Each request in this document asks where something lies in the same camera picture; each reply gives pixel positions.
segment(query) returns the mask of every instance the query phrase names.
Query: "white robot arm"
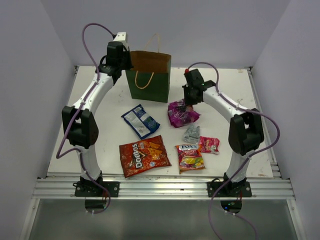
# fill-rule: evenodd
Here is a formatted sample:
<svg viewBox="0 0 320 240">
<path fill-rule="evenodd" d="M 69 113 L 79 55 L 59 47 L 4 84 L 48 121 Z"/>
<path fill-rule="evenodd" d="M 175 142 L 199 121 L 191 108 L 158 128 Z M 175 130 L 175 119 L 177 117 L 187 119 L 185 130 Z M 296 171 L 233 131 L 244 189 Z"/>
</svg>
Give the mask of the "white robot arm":
<svg viewBox="0 0 320 240">
<path fill-rule="evenodd" d="M 228 142 L 232 148 L 232 156 L 229 168 L 224 173 L 224 182 L 228 181 L 237 171 L 239 171 L 224 188 L 224 196 L 238 196 L 243 188 L 250 184 L 246 182 L 246 172 L 249 161 L 241 169 L 248 156 L 258 149 L 260 143 L 264 141 L 264 132 L 261 116 L 238 109 L 247 109 L 223 94 L 234 106 L 221 97 L 221 92 L 217 92 L 213 81 L 204 81 L 198 69 L 186 69 L 184 76 L 187 84 L 182 86 L 184 91 L 184 101 L 186 105 L 195 105 L 201 102 L 207 103 L 216 109 L 230 124 Z M 208 189 L 216 190 L 222 183 L 216 184 L 214 181 L 208 183 Z"/>
<path fill-rule="evenodd" d="M 126 32 L 119 32 L 113 41 L 108 43 L 107 54 L 100 61 L 98 66 L 99 81 L 97 81 L 98 74 L 96 73 L 81 98 L 73 106 L 65 106 L 62 110 L 63 130 L 66 132 L 70 120 L 76 111 L 81 109 L 67 134 L 70 144 L 81 150 L 82 154 L 80 181 L 74 184 L 79 197 L 98 197 L 95 196 L 97 186 L 92 184 L 87 172 L 94 181 L 103 185 L 102 172 L 97 162 L 95 150 L 99 130 L 94 115 L 104 96 L 121 76 L 122 70 L 132 67 L 128 35 Z"/>
</svg>

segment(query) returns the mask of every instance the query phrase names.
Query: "glass panel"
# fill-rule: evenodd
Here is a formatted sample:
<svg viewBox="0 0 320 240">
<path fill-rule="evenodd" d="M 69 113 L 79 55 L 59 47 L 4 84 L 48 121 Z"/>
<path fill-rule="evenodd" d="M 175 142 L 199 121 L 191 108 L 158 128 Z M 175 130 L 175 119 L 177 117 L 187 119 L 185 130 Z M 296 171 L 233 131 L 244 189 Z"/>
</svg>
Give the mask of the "glass panel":
<svg viewBox="0 0 320 240">
<path fill-rule="evenodd" d="M 104 213 L 85 213 L 83 199 L 43 199 L 31 240 L 216 240 L 208 221 L 208 200 L 113 199 Z M 243 200 L 240 215 L 250 220 L 260 240 L 296 240 L 285 200 Z M 243 220 L 225 214 L 214 201 L 212 219 L 226 239 L 254 239 Z"/>
</svg>

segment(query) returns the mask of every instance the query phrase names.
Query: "pink candy package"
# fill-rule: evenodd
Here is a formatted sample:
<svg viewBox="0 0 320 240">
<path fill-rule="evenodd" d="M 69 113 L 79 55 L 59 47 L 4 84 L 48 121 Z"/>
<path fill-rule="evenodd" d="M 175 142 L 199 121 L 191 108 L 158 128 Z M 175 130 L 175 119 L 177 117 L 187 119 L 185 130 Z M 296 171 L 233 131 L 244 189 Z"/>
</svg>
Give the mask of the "pink candy package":
<svg viewBox="0 0 320 240">
<path fill-rule="evenodd" d="M 181 99 L 169 103 L 168 117 L 172 126 L 180 128 L 197 121 L 200 114 L 194 111 L 192 106 L 186 106 L 185 100 Z"/>
<path fill-rule="evenodd" d="M 201 146 L 200 151 L 201 153 L 206 154 L 219 154 L 219 147 L 220 140 L 214 137 L 205 137 L 200 136 L 198 145 Z"/>
</svg>

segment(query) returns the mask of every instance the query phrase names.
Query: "blue snack bag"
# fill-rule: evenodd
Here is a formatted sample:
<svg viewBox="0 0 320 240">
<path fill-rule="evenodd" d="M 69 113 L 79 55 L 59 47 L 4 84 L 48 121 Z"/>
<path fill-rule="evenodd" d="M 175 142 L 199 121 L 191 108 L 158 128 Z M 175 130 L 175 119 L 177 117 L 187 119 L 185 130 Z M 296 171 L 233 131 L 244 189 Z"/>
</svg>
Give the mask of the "blue snack bag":
<svg viewBox="0 0 320 240">
<path fill-rule="evenodd" d="M 160 124 L 146 113 L 141 104 L 132 108 L 121 117 L 130 125 L 140 139 L 147 138 L 160 127 Z"/>
</svg>

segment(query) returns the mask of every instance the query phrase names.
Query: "snack bag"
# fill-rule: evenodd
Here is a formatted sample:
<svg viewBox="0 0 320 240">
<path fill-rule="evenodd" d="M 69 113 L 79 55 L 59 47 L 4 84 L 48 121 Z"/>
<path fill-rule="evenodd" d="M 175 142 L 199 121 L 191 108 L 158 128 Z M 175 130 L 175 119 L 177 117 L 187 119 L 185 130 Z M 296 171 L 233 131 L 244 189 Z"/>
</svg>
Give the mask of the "snack bag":
<svg viewBox="0 0 320 240">
<path fill-rule="evenodd" d="M 178 151 L 180 174 L 189 170 L 205 169 L 204 159 L 200 153 L 198 145 L 178 145 L 175 146 Z"/>
<path fill-rule="evenodd" d="M 201 152 L 206 154 L 219 154 L 219 144 L 220 140 L 214 137 L 200 136 L 199 146 L 201 146 Z"/>
<path fill-rule="evenodd" d="M 162 137 L 120 145 L 120 161 L 124 177 L 130 177 L 149 169 L 171 166 Z"/>
<path fill-rule="evenodd" d="M 141 104 L 121 116 L 140 139 L 145 139 L 158 130 L 160 124 L 154 120 Z"/>
<path fill-rule="evenodd" d="M 192 106 L 186 106 L 185 100 L 169 103 L 168 117 L 170 124 L 175 128 L 180 128 L 190 123 L 194 123 L 200 117 L 200 114 L 194 111 Z"/>
<path fill-rule="evenodd" d="M 183 140 L 190 144 L 198 144 L 200 137 L 200 127 L 192 123 L 183 134 Z"/>
</svg>

